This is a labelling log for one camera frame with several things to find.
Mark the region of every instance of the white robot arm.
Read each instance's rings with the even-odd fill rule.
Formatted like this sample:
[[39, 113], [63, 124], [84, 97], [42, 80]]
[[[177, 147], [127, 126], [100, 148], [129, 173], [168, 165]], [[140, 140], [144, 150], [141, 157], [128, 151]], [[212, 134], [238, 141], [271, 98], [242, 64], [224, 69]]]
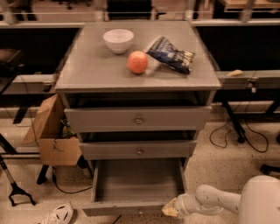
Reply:
[[163, 207], [166, 215], [184, 218], [193, 213], [216, 215], [223, 211], [238, 214], [238, 224], [280, 223], [280, 180], [269, 176], [252, 178], [241, 194], [200, 185], [195, 194], [184, 193]]

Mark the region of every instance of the drawer knob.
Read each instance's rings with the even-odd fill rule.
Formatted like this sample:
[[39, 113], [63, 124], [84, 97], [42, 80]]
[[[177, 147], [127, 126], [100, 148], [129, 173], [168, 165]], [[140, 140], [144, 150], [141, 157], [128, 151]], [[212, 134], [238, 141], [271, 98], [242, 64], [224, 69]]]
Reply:
[[143, 153], [143, 151], [141, 149], [137, 149], [137, 154], [141, 155]]
[[137, 118], [135, 118], [134, 122], [136, 124], [142, 124], [142, 123], [144, 123], [144, 120], [141, 117], [138, 116]]

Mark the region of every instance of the blue snack bag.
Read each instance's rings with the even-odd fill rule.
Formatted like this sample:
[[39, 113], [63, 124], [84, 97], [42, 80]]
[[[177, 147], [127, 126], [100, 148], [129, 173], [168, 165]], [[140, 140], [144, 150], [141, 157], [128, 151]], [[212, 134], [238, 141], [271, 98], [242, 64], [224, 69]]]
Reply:
[[179, 51], [165, 36], [158, 38], [146, 53], [182, 74], [189, 74], [192, 70], [195, 54]]

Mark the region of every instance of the black cable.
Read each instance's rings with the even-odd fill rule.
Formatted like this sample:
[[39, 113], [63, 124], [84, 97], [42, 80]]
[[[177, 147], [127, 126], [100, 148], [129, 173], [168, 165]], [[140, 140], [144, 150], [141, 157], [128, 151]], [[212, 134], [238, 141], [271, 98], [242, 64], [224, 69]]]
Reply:
[[116, 220], [112, 224], [116, 224], [119, 219], [121, 219], [122, 215], [120, 214], [119, 217], [116, 218]]
[[[245, 113], [247, 113], [247, 110], [248, 110], [248, 107], [249, 107], [250, 102], [251, 102], [251, 101], [248, 102], [248, 105], [247, 105], [246, 108], [245, 108], [245, 111], [244, 111]], [[260, 132], [257, 132], [257, 131], [255, 131], [255, 130], [253, 130], [253, 129], [251, 129], [251, 128], [249, 127], [248, 123], [247, 123], [247, 118], [245, 118], [244, 121], [245, 121], [245, 124], [246, 124], [247, 128], [248, 128], [250, 131], [252, 131], [253, 133], [256, 133], [257, 135], [259, 135], [259, 136], [261, 136], [261, 137], [264, 138], [264, 140], [265, 140], [265, 142], [266, 142], [265, 149], [264, 149], [264, 150], [258, 150], [258, 149], [249, 141], [249, 139], [247, 138], [247, 136], [244, 134], [245, 140], [248, 142], [248, 144], [249, 144], [255, 151], [260, 152], [260, 153], [266, 152], [266, 151], [269, 149], [269, 145], [270, 145], [268, 138], [267, 138], [264, 134], [262, 134], [262, 133], [260, 133]]]
[[213, 131], [211, 132], [210, 137], [209, 137], [209, 140], [210, 140], [210, 142], [211, 142], [213, 145], [215, 145], [215, 146], [217, 146], [217, 147], [220, 147], [220, 148], [223, 148], [223, 149], [226, 149], [226, 148], [228, 147], [227, 135], [228, 135], [230, 132], [232, 132], [232, 130], [229, 130], [229, 131], [226, 133], [226, 135], [225, 135], [225, 145], [218, 145], [218, 144], [216, 144], [216, 143], [212, 140], [212, 135], [213, 135], [216, 131], [221, 130], [222, 128], [224, 128], [228, 123], [229, 123], [229, 121], [227, 121], [225, 124], [223, 124], [222, 126], [220, 126], [218, 129], [215, 129], [215, 130], [213, 130]]
[[56, 176], [55, 176], [54, 174], [52, 175], [52, 181], [53, 181], [53, 183], [55, 184], [55, 186], [56, 186], [62, 193], [67, 193], [67, 194], [81, 193], [81, 192], [85, 192], [85, 191], [87, 191], [87, 190], [89, 190], [89, 189], [92, 188], [92, 186], [90, 186], [90, 187], [88, 187], [88, 188], [86, 188], [86, 189], [82, 189], [82, 190], [79, 190], [79, 191], [77, 191], [77, 192], [66, 192], [66, 191], [62, 190], [62, 189], [58, 186], [57, 181], [56, 181]]

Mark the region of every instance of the black chair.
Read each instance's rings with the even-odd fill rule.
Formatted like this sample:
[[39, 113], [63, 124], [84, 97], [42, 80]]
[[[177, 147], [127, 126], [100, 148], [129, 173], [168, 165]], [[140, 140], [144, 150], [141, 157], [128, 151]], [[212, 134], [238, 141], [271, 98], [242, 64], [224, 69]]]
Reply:
[[155, 19], [164, 12], [159, 12], [152, 0], [107, 0], [106, 12], [109, 20], [122, 19]]

